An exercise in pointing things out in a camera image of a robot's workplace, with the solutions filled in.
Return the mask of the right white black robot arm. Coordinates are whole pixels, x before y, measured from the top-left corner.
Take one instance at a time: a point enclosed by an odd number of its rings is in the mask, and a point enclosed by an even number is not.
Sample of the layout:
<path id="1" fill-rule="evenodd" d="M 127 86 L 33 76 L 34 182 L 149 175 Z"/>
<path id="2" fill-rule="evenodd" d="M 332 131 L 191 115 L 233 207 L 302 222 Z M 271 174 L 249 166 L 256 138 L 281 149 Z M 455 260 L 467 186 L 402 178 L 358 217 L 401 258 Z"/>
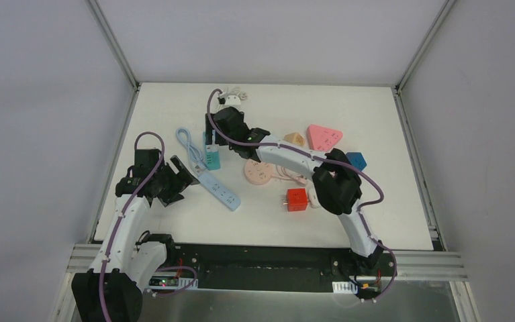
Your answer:
<path id="1" fill-rule="evenodd" d="M 240 157 L 284 167 L 312 181 L 320 206 L 336 215 L 355 253 L 357 272 L 369 275 L 380 267 L 384 249 L 361 213 L 362 181 L 367 178 L 347 159 L 344 152 L 307 150 L 290 144 L 259 127 L 249 128 L 243 112 L 226 107 L 208 112 L 206 124 Z"/>

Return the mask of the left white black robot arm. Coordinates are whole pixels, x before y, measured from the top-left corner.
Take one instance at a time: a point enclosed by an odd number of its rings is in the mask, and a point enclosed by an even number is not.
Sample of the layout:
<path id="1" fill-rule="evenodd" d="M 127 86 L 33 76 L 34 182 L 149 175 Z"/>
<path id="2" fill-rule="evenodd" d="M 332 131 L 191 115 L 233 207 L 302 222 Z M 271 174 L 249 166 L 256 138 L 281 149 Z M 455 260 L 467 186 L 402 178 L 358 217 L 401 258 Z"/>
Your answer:
<path id="1" fill-rule="evenodd" d="M 177 263 L 171 238 L 138 245 L 140 228 L 155 200 L 172 205 L 192 184 L 198 180 L 177 156 L 165 162 L 159 149 L 134 152 L 134 164 L 115 186 L 115 211 L 99 253 L 86 272 L 73 277 L 71 289 L 82 321 L 139 319 L 151 276 Z"/>

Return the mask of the white power strip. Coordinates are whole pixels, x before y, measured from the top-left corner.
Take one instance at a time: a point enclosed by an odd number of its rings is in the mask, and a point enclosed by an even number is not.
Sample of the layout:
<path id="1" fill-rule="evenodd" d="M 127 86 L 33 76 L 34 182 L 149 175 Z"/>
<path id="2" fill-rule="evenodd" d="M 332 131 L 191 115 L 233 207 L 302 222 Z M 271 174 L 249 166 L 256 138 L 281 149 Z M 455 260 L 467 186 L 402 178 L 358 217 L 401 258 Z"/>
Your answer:
<path id="1" fill-rule="evenodd" d="M 210 171 L 200 173 L 198 175 L 198 181 L 202 187 L 229 210 L 235 211 L 241 205 L 241 200 L 238 195 L 228 189 L 225 184 L 219 181 Z"/>

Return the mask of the pink triangular power strip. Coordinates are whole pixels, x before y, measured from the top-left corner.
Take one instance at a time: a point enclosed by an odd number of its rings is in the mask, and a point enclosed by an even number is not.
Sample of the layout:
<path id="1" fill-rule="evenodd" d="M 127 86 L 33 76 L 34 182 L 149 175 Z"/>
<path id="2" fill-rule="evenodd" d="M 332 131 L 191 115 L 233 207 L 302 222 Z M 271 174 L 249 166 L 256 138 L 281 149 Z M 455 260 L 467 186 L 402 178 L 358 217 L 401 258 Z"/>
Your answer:
<path id="1" fill-rule="evenodd" d="M 311 124 L 307 128 L 308 146 L 311 150 L 329 152 L 343 138 L 337 129 Z"/>

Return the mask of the pale pink round socket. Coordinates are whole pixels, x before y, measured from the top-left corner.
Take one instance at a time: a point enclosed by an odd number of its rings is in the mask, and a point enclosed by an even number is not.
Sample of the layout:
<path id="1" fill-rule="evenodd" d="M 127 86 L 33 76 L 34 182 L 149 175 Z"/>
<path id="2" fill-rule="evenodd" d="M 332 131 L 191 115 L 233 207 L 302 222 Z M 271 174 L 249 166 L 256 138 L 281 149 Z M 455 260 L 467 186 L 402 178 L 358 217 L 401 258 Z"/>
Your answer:
<path id="1" fill-rule="evenodd" d="M 245 179 L 257 186 L 267 184 L 273 178 L 273 166 L 265 162 L 247 160 L 243 171 Z"/>

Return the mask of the red small adapter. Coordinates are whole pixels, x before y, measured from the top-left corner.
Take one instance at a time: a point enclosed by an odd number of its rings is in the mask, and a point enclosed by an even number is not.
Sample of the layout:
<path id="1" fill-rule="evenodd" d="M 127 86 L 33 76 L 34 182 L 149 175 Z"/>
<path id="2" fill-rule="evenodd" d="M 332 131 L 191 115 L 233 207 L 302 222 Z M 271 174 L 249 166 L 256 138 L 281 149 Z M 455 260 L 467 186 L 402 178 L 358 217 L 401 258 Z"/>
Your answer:
<path id="1" fill-rule="evenodd" d="M 304 188 L 287 189 L 282 205 L 289 212 L 305 211 L 309 200 Z"/>

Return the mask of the teal power strip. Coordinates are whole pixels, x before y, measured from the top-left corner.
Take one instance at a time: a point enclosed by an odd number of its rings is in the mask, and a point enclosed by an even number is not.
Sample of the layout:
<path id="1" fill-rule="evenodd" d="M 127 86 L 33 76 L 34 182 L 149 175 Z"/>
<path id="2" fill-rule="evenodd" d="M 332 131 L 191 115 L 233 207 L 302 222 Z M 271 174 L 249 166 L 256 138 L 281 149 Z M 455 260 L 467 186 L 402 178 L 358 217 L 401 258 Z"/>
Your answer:
<path id="1" fill-rule="evenodd" d="M 205 150 L 205 165 L 208 170 L 219 170 L 221 168 L 218 145 L 216 143 L 216 131 L 203 132 L 203 144 Z"/>

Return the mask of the yellow plug adapter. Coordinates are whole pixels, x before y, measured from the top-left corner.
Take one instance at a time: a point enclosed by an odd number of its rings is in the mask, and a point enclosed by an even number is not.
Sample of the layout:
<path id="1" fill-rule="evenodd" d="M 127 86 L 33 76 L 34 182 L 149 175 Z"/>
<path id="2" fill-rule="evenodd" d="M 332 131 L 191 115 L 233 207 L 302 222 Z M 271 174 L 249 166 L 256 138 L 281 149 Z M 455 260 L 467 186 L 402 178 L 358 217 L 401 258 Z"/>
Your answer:
<path id="1" fill-rule="evenodd" d="M 306 142 L 305 138 L 298 132 L 286 134 L 283 140 L 300 147 L 304 147 Z"/>

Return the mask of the blue cube plug adapter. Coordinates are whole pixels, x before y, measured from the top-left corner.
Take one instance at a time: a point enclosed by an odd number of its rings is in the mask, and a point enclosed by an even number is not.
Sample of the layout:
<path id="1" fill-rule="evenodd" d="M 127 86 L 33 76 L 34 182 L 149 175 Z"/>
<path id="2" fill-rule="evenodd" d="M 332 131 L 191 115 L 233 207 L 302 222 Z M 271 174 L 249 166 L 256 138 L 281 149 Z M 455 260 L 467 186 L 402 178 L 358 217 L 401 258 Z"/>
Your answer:
<path id="1" fill-rule="evenodd" d="M 367 162 L 361 152 L 347 152 L 346 157 L 350 164 L 360 171 L 364 171 Z"/>

